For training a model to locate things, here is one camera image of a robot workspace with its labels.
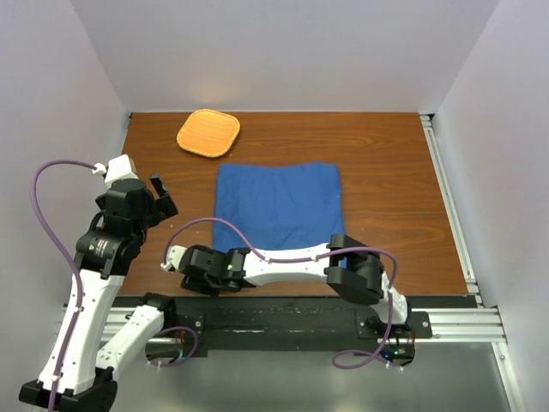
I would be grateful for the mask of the orange square woven mat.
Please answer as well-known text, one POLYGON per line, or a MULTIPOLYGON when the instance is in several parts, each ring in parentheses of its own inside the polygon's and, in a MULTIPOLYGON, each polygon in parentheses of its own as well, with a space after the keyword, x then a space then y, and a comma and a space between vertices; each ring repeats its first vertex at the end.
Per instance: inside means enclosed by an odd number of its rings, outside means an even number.
POLYGON ((233 116, 211 109, 189 115, 176 136, 184 151, 207 158, 225 155, 240 132, 240 122, 233 116))

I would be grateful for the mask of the blue surgical drape cloth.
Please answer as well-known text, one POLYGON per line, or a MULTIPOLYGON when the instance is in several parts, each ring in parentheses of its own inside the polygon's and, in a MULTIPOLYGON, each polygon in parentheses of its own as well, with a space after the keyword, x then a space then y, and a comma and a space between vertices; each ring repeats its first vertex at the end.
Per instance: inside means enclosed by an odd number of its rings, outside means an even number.
POLYGON ((232 223, 257 249, 319 245, 345 233, 338 166, 219 166, 214 217, 232 223))

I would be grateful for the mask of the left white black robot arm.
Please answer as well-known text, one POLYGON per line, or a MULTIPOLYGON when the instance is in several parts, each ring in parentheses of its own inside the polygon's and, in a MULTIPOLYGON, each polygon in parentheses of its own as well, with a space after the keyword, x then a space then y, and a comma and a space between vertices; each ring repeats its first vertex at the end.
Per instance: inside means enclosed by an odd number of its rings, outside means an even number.
POLYGON ((178 213, 159 174, 114 180, 97 197, 100 211, 75 246, 76 272, 54 349, 40 375, 25 383, 19 399, 49 411, 108 411, 123 369, 153 336, 178 326, 175 300, 147 293, 130 320, 100 347, 118 290, 139 255, 149 228, 178 213))

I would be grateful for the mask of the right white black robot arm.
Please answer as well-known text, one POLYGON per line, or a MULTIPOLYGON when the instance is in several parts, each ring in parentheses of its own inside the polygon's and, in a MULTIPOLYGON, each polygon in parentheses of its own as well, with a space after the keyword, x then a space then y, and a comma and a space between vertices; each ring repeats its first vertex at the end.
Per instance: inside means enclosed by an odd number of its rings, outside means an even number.
POLYGON ((328 285, 345 301, 370 307, 384 331, 403 336, 413 326, 407 298, 394 288, 381 260, 386 251, 344 234, 302 249, 269 251, 250 246, 222 252, 204 245, 175 245, 167 262, 184 278, 182 288, 208 296, 277 282, 328 285))

